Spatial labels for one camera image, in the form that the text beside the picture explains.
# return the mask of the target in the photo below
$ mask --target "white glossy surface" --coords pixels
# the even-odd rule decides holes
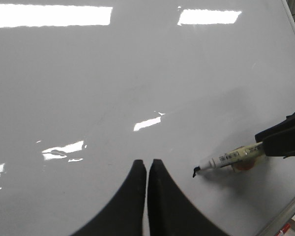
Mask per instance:
[[[134,159],[149,170],[154,158],[223,230],[254,235],[295,196],[295,158],[237,175],[192,170],[295,111],[295,36],[281,1],[79,5],[113,7],[110,24],[0,28],[0,235],[67,236]],[[177,25],[185,9],[241,13]]]

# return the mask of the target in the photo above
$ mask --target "whiteboard marker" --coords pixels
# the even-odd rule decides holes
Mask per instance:
[[[196,176],[196,172],[200,170],[222,168],[263,155],[265,155],[265,152],[262,147],[262,142],[239,147],[222,156],[201,160],[199,166],[194,169],[192,177]]]

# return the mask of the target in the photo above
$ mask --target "red object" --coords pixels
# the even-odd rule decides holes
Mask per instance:
[[[284,227],[275,236],[283,236],[287,232],[287,230],[289,230],[290,227],[291,225],[289,223],[286,223]]]

